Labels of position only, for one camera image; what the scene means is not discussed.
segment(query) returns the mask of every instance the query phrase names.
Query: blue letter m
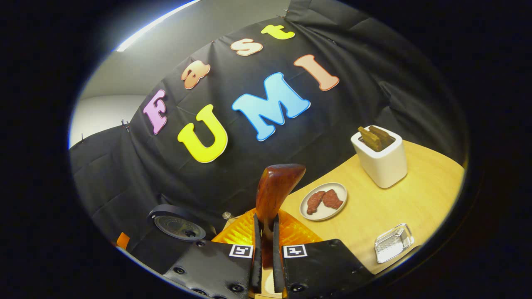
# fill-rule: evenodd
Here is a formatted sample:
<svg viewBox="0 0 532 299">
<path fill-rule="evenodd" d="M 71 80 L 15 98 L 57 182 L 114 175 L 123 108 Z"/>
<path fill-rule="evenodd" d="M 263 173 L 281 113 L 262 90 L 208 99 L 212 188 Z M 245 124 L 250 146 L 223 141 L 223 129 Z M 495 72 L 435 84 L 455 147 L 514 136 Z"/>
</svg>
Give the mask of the blue letter m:
<svg viewBox="0 0 532 299">
<path fill-rule="evenodd" d="M 277 124 L 284 124 L 281 104 L 286 108 L 286 116 L 294 118 L 310 107 L 310 101 L 302 99 L 282 78 L 282 73 L 275 73 L 264 80 L 266 99 L 244 94 L 232 105 L 240 110 L 257 130 L 257 140 L 264 141 L 275 132 L 275 127 L 266 124 L 267 118 Z"/>
</svg>

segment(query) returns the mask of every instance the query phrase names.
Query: white plate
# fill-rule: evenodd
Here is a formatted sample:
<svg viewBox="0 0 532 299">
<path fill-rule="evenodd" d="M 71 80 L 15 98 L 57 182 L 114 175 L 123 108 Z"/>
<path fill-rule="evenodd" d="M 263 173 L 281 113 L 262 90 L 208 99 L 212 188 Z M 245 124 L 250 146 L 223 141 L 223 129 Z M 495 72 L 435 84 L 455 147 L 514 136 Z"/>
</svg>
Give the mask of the white plate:
<svg viewBox="0 0 532 299">
<path fill-rule="evenodd" d="M 308 215 L 306 213 L 306 209 L 309 207 L 307 205 L 307 201 L 309 201 L 310 196 L 316 192 L 319 192 L 319 191 L 327 192 L 331 189 L 336 192 L 336 195 L 338 195 L 339 200 L 344 201 L 342 205 L 336 210 L 331 207 L 326 207 L 323 204 L 323 202 L 321 202 L 320 205 L 318 206 L 317 212 L 313 213 L 312 215 Z M 310 191 L 305 196 L 305 198 L 303 198 L 303 201 L 301 201 L 301 205 L 300 205 L 300 213 L 303 217 L 309 220 L 314 220 L 314 221 L 325 220 L 325 219 L 331 218 L 332 216 L 340 212 L 340 210 L 344 208 L 344 205 L 346 202 L 347 202 L 347 190 L 345 189 L 344 185 L 338 182 L 328 182 L 326 184 L 323 184 L 321 186 L 314 188 L 312 191 Z"/>
</svg>

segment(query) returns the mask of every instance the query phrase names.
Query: metal tray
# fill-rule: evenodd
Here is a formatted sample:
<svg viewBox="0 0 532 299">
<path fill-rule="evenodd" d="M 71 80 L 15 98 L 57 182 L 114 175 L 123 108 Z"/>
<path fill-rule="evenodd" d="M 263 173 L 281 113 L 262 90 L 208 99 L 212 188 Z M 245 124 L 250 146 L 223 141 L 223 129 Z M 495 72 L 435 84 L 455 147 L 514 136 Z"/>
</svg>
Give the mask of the metal tray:
<svg viewBox="0 0 532 299">
<path fill-rule="evenodd" d="M 400 255 L 414 244 L 414 237 L 406 223 L 402 223 L 375 240 L 377 263 L 382 264 Z"/>
</svg>

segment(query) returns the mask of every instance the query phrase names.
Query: wooden table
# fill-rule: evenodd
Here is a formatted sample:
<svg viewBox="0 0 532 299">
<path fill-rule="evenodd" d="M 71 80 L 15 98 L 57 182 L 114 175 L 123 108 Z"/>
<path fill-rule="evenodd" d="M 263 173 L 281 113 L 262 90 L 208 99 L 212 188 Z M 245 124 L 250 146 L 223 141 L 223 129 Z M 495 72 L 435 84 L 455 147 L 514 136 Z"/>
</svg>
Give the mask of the wooden table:
<svg viewBox="0 0 532 299">
<path fill-rule="evenodd" d="M 364 172 L 357 155 L 316 181 L 290 194 L 281 209 L 318 234 L 322 239 L 338 238 L 369 271 L 381 272 L 409 250 L 378 264 L 375 239 L 400 223 L 406 223 L 415 246 L 424 244 L 438 229 L 456 200 L 462 186 L 463 167 L 426 147 L 403 141 L 408 174 L 392 187 L 378 187 Z M 347 189 L 347 202 L 334 217 L 311 221 L 300 212 L 303 198 L 327 182 Z"/>
</svg>

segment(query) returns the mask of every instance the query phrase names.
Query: foam letter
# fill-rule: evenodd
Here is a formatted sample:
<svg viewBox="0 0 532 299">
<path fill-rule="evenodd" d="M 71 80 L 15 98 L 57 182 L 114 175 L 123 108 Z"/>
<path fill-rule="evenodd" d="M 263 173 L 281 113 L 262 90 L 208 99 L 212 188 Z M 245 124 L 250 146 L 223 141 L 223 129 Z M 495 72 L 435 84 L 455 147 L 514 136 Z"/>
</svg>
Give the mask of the foam letter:
<svg viewBox="0 0 532 299">
<path fill-rule="evenodd" d="M 166 111 L 166 106 L 160 99 L 162 97 L 164 97 L 164 90 L 160 89 L 143 110 L 148 115 L 149 121 L 153 125 L 153 133 L 156 135 L 164 127 L 164 124 L 166 124 L 166 117 L 162 117 L 159 114 L 159 112 Z"/>
<path fill-rule="evenodd" d="M 204 121 L 212 135 L 214 135 L 214 143 L 205 147 L 194 133 L 194 124 L 189 123 L 177 135 L 177 141 L 182 142 L 187 147 L 187 150 L 196 161 L 201 163 L 209 163 L 214 161 L 225 151 L 227 146 L 227 132 L 222 124 L 212 113 L 213 106 L 211 104 L 203 107 L 196 115 L 197 121 Z"/>
<path fill-rule="evenodd" d="M 240 56 L 249 56 L 253 53 L 257 53 L 262 50 L 262 45 L 259 43 L 253 43 L 250 38 L 244 38 L 237 40 L 231 44 L 231 50 L 237 51 L 236 54 Z"/>
<path fill-rule="evenodd" d="M 210 70 L 211 66 L 203 64 L 200 60 L 189 64 L 181 74 L 181 80 L 185 81 L 185 88 L 192 89 Z"/>
<path fill-rule="evenodd" d="M 289 38 L 292 38 L 292 37 L 294 37 L 296 35 L 292 31 L 284 32 L 284 31 L 281 30 L 282 28 L 284 28 L 283 25 L 277 25 L 277 26 L 268 25 L 268 26 L 264 27 L 264 29 L 262 29 L 261 33 L 262 34 L 268 33 L 269 35 L 271 35 L 271 36 L 273 36 L 274 38 L 277 38 L 277 39 L 289 39 Z"/>
<path fill-rule="evenodd" d="M 264 80 L 266 98 L 244 94 L 232 104 L 235 111 L 240 110 L 257 130 L 257 140 L 264 141 L 275 132 L 275 127 L 266 124 L 261 118 L 267 118 L 277 124 L 284 124 L 281 104 L 286 108 L 286 116 L 294 118 L 310 107 L 308 100 L 302 99 L 283 79 L 282 73 L 275 73 Z"/>
<path fill-rule="evenodd" d="M 323 91 L 335 87 L 340 82 L 337 76 L 331 76 L 331 74 L 314 60 L 314 55 L 307 54 L 301 56 L 294 61 L 294 65 L 306 69 L 320 84 L 320 89 Z"/>
</svg>

